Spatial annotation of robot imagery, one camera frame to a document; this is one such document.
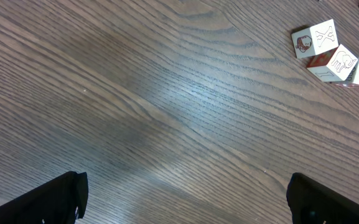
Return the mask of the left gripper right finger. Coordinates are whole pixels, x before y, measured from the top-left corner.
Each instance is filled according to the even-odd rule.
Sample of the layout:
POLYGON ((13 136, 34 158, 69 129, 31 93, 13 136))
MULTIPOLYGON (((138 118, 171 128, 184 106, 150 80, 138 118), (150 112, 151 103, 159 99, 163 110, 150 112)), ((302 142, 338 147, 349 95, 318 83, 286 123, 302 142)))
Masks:
POLYGON ((286 192, 293 224, 359 223, 359 204, 296 172, 286 192))

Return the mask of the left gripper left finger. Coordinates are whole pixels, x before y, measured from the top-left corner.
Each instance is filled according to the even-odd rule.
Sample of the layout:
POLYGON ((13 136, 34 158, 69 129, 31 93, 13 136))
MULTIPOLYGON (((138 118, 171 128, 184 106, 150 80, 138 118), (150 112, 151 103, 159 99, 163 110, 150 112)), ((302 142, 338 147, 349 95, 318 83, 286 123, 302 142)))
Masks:
POLYGON ((69 171, 1 205, 0 223, 74 224, 87 202, 87 173, 69 171))

